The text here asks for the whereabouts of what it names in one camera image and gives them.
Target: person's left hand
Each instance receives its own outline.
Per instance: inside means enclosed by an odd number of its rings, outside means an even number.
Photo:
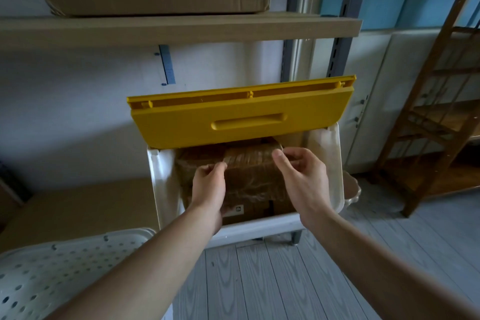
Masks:
[[[225,177],[227,169],[225,162],[215,165],[200,166],[193,178],[191,207],[206,208],[208,215],[212,215],[215,223],[213,234],[217,233],[222,226],[223,199],[225,198]]]

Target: plastic wrap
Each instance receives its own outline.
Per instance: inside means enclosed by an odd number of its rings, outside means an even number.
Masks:
[[[227,164],[226,205],[243,201],[288,200],[283,176],[272,159],[272,151],[282,149],[282,146],[273,138],[265,141],[267,143],[244,141],[184,149],[176,160],[184,201],[188,202],[191,196],[196,169],[221,161]]]

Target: recessed handle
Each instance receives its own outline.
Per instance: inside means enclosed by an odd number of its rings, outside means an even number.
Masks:
[[[249,116],[246,118],[216,120],[211,126],[213,130],[229,130],[278,124],[284,122],[286,119],[287,115],[281,112],[278,114]]]

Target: person's right arm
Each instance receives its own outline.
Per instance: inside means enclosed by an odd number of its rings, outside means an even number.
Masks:
[[[295,158],[291,163],[285,154]],[[300,220],[382,319],[480,319],[477,310],[336,214],[327,169],[306,148],[273,151]]]

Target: hand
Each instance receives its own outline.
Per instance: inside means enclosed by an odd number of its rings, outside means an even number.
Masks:
[[[285,156],[295,158],[290,162]],[[304,226],[319,212],[332,212],[327,167],[307,148],[275,149],[272,158],[285,180],[286,191]]]
[[[227,169],[225,162],[215,165],[200,166],[193,177],[193,189],[191,195],[191,207],[201,207],[207,210],[207,215],[212,215],[215,224],[213,234],[216,234],[222,226],[222,208],[225,198],[225,177]]]

